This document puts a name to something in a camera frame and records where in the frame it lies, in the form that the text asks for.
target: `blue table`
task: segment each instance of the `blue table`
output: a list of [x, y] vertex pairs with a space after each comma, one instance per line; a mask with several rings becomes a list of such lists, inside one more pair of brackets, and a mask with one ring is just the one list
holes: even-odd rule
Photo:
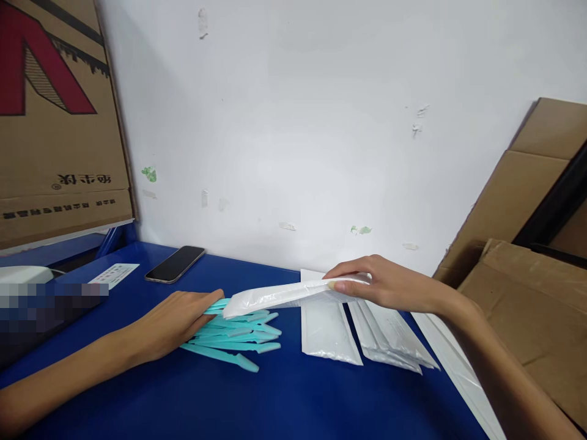
[[[0, 373], [0, 387], [24, 378], [143, 316], [176, 290], [226, 296], [298, 282], [300, 273], [206, 255], [173, 285], [144, 275], [175, 249], [136, 242], [58, 278], [88, 282], [115, 263], [139, 263], [110, 298]], [[412, 317], [404, 318], [430, 350]], [[185, 350], [140, 365], [77, 396], [25, 438], [113, 439], [485, 439], [444, 372], [424, 376], [364, 359], [364, 367], [301, 352], [300, 310], [271, 325], [282, 348], [247, 352], [250, 373]]]

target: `plastic packaging bag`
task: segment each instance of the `plastic packaging bag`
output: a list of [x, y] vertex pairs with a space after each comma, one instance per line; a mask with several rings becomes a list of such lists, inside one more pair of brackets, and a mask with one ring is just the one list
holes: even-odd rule
[[463, 349], [435, 315], [412, 313], [452, 383], [490, 440], [506, 440], [501, 425]]
[[327, 280], [311, 280], [293, 284], [261, 287], [245, 290], [234, 295], [223, 310], [224, 319], [230, 319], [261, 309], [279, 309], [282, 307], [301, 307], [311, 302], [348, 303], [357, 298], [330, 290], [329, 282], [355, 281], [369, 284], [367, 275], [348, 275]]
[[363, 365], [341, 303], [302, 305], [301, 350], [311, 356]]
[[[368, 316], [370, 314], [387, 342], [387, 344], [381, 343], [382, 347], [394, 353], [403, 354], [403, 357], [408, 357], [427, 368], [440, 370], [434, 358], [397, 310], [386, 309], [370, 301], [365, 301], [365, 306], [363, 307], [361, 304], [361, 310], [367, 318], [367, 322], [370, 321], [370, 316]], [[369, 326], [374, 329], [371, 322], [369, 322]], [[374, 336], [376, 341], [380, 343], [376, 330]]]
[[356, 334], [359, 337], [363, 355], [367, 359], [422, 374], [422, 370], [420, 369], [420, 366], [417, 362], [413, 362], [409, 359], [403, 358], [398, 354], [386, 351], [377, 344], [377, 341], [373, 336], [367, 319], [365, 319], [365, 316], [363, 315], [363, 311], [361, 310], [358, 301], [350, 302], [349, 310], [351, 316], [353, 317], [353, 322], [355, 323]]

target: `smartphone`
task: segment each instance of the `smartphone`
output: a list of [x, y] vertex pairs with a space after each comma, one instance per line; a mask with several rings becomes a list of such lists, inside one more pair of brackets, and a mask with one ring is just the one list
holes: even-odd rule
[[203, 247], [183, 246], [145, 275], [145, 280], [173, 284], [206, 253]]

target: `cardboard box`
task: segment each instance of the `cardboard box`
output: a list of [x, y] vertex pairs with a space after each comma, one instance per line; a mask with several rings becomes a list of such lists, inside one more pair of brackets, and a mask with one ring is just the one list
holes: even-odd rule
[[0, 0], [0, 45], [0, 249], [131, 219], [92, 0]]
[[479, 304], [538, 385], [587, 429], [587, 271], [491, 240], [459, 291]]
[[458, 287], [489, 238], [512, 241], [587, 139], [587, 105], [540, 98], [501, 157], [434, 278]]

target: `white device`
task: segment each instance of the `white device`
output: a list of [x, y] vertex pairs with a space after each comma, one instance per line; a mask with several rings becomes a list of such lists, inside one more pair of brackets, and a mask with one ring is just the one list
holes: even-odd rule
[[0, 284], [44, 284], [53, 273], [43, 266], [9, 266], [0, 268]]

